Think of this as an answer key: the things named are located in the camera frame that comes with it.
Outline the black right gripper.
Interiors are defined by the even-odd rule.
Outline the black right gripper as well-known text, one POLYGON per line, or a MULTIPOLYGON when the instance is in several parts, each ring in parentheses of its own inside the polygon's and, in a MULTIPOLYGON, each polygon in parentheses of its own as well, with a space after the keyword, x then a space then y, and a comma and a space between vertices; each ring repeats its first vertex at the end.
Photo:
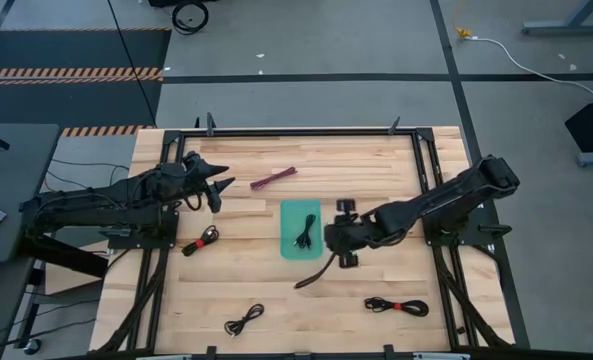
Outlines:
POLYGON ((340 254, 338 263, 340 268, 354 268, 359 266, 358 255, 354 252, 366 247, 375 249, 370 234, 365 225, 357 220, 336 219, 324 226, 324 240, 327 248, 340 254))

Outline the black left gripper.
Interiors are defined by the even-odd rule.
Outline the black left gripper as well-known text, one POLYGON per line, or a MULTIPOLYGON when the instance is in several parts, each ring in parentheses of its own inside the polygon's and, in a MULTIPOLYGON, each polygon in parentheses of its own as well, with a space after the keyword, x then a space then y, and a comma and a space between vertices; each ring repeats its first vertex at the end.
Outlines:
POLYGON ((207 179, 222 174, 228 166, 208 164, 196 152, 190 152, 180 163, 161 163, 145 180, 145 198, 153 200, 182 200, 192 196, 212 200, 220 195, 236 178, 214 181, 207 179))

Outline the translucent green plastic bin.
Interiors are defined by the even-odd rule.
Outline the translucent green plastic bin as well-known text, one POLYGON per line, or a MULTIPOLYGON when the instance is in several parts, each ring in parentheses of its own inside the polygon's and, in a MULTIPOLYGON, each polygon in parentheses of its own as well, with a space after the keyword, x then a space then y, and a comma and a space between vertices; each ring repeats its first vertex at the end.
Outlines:
POLYGON ((316 260, 323 253, 321 202, 284 200, 280 204, 280 253, 293 261, 316 260))

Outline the black mat with hazard stripes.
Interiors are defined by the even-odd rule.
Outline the black mat with hazard stripes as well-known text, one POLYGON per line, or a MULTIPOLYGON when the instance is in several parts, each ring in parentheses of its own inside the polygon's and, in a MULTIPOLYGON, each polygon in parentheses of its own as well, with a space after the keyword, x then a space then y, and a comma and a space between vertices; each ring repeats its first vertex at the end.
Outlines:
POLYGON ((0 123, 56 124, 66 136, 156 125, 167 28, 0 30, 0 123))

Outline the dark grey side desk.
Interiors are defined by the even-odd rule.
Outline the dark grey side desk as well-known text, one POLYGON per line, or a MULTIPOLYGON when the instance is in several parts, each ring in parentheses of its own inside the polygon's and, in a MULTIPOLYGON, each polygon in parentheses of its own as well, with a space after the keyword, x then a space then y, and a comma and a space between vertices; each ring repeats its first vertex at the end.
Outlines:
POLYGON ((0 358, 25 294, 34 259, 20 255, 21 203, 40 190, 61 129, 56 124, 0 124, 0 358))

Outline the grey table leg base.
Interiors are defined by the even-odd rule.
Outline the grey table leg base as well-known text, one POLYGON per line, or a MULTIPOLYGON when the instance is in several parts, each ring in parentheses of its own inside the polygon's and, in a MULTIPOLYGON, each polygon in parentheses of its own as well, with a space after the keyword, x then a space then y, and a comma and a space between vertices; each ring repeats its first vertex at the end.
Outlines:
POLYGON ((593 34, 593 21, 588 20, 592 13, 593 0, 583 0, 565 19, 524 22, 521 33, 523 35, 593 34))

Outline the black aluminium table frame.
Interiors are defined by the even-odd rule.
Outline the black aluminium table frame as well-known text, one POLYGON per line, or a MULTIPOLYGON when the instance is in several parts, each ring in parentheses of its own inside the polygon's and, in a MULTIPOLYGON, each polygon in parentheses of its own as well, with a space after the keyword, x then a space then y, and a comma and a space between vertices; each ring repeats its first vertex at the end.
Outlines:
POLYGON ((413 360, 514 349, 520 341, 502 293, 507 274, 487 252, 441 248, 414 225, 399 245, 364 249, 359 266, 280 253, 280 204, 321 202, 330 222, 339 198, 361 212, 407 200, 469 165, 455 127, 221 128, 143 130, 130 171, 195 151, 236 180, 219 213, 180 209, 177 242, 209 225, 220 237, 184 256, 132 250, 110 269, 90 346, 118 329, 157 266, 161 289, 130 347, 199 359, 413 360))

